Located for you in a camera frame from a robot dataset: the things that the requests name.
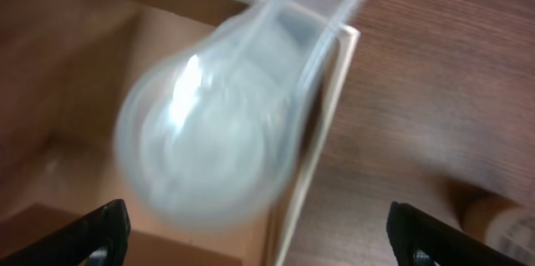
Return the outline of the clear foamy liquid bottle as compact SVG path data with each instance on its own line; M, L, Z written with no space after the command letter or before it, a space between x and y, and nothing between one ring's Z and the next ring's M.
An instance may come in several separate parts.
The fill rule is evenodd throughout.
M115 155L141 200L189 228L263 212L295 169L339 30L364 0L258 0L133 85Z

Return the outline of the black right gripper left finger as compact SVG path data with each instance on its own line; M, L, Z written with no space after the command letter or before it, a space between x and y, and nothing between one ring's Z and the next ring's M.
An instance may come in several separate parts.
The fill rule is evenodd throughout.
M112 200L76 221L1 259L2 265L121 266L130 235L122 199Z

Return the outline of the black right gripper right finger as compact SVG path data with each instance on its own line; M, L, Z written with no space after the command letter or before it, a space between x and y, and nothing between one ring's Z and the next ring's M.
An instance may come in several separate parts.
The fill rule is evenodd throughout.
M399 265L518 266L518 261L407 203L391 203L386 232Z

